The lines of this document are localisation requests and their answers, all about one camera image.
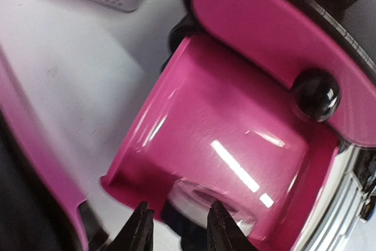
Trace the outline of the dark round cosmetic compact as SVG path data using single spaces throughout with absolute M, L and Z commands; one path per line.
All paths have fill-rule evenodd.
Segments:
M 172 227 L 186 219 L 199 227 L 207 227 L 212 204 L 221 201 L 245 236 L 249 236 L 257 223 L 255 214 L 227 195 L 193 183 L 187 179 L 175 181 L 161 211 L 163 221 Z

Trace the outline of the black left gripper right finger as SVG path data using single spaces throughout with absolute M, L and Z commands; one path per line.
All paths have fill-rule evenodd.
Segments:
M 207 248 L 216 251 L 256 249 L 219 200 L 211 205 L 207 216 Z

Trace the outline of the pink hard-shell kids suitcase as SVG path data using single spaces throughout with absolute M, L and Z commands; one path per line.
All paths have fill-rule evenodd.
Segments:
M 1 54 L 1 112 L 33 171 L 52 194 L 75 228 L 83 250 L 100 250 L 108 234 L 103 230 L 84 193 L 49 147 L 6 56 Z

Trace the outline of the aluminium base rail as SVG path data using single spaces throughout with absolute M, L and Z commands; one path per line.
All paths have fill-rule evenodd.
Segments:
M 335 156 L 293 250 L 343 250 L 375 211 L 375 149 L 351 145 Z

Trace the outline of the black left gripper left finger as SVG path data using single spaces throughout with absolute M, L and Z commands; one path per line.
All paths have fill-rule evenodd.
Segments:
M 153 250 L 153 216 L 146 201 L 138 204 L 121 231 L 110 243 L 110 250 Z

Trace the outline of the pink and black drawer organizer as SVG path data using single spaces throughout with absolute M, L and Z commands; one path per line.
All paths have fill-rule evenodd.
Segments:
M 375 149 L 375 0 L 183 0 L 170 58 L 101 184 L 161 218 L 175 181 L 227 195 L 255 250 L 293 250 L 336 155 Z

